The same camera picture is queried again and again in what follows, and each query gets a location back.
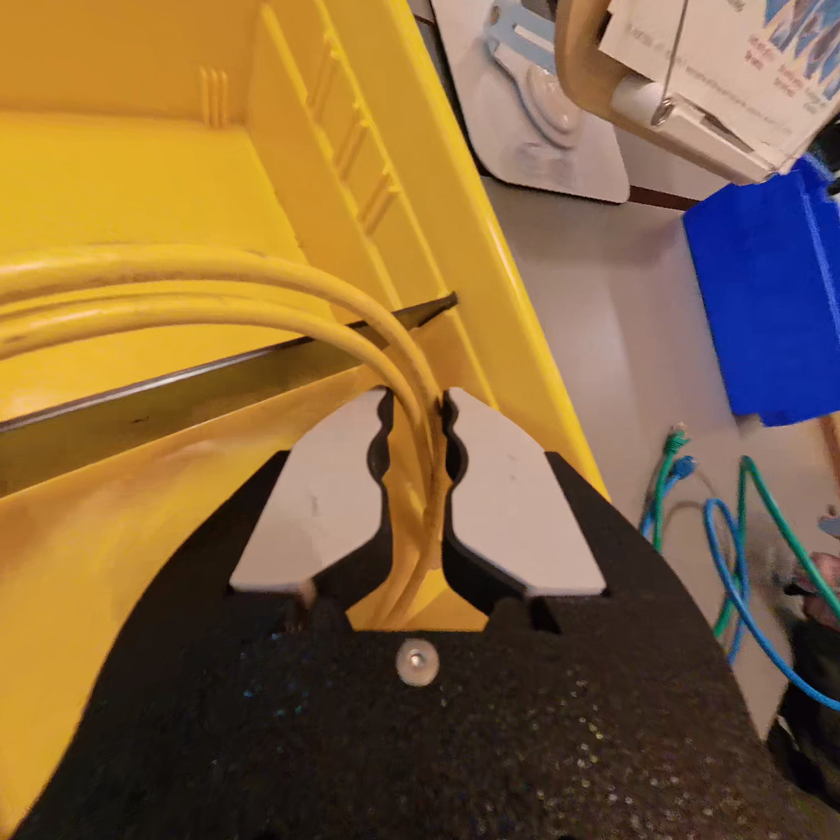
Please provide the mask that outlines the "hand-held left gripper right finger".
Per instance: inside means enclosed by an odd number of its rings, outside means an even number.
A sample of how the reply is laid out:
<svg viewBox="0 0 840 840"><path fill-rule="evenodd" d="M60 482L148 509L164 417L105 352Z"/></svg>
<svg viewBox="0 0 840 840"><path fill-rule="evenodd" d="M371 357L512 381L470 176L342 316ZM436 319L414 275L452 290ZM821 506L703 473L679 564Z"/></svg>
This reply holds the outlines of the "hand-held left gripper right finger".
<svg viewBox="0 0 840 840"><path fill-rule="evenodd" d="M460 387L444 394L450 486L442 568L480 613L503 600L598 597L607 584L551 453L506 415Z"/></svg>

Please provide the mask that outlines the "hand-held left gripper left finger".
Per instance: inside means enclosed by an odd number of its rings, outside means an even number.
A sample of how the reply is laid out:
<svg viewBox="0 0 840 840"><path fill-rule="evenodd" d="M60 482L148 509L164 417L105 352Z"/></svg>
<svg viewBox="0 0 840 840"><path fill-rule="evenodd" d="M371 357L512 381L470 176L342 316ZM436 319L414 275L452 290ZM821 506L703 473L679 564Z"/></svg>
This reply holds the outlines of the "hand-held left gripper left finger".
<svg viewBox="0 0 840 840"><path fill-rule="evenodd" d="M229 579L235 592L358 603L386 581L393 421L394 394L376 387L293 445Z"/></svg>

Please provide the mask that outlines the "yellow plastic bin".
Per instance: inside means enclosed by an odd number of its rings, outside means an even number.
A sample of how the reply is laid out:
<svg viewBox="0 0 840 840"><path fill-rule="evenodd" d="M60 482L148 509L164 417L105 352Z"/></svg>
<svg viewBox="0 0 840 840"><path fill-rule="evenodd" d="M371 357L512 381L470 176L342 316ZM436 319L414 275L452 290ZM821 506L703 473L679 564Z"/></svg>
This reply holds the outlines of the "yellow plastic bin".
<svg viewBox="0 0 840 840"><path fill-rule="evenodd" d="M458 297L418 331L458 385L607 496L407 2L2 2L2 321L99 297L242 296L348 322L293 290L63 280L6 266L185 245L310 266L390 310ZM2 838L62 760L119 631L208 519L375 378L294 388L2 499Z"/></svg>

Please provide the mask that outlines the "blue plastic bin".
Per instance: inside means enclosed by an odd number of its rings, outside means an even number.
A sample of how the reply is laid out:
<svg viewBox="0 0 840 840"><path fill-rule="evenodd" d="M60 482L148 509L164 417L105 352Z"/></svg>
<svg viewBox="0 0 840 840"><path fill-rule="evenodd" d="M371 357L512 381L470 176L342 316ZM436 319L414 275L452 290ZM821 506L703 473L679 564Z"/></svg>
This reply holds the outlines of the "blue plastic bin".
<svg viewBox="0 0 840 840"><path fill-rule="evenodd" d="M839 409L839 215L811 155L729 184L682 224L733 415L766 427Z"/></svg>

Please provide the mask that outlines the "printed instruction sheet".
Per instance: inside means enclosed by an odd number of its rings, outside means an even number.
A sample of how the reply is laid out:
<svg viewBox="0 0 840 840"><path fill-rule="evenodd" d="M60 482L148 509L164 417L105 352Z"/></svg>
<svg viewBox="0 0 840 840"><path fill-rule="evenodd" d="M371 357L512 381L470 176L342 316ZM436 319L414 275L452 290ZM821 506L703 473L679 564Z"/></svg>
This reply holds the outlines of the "printed instruction sheet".
<svg viewBox="0 0 840 840"><path fill-rule="evenodd" d="M610 2L599 48L772 160L838 114L838 1Z"/></svg>

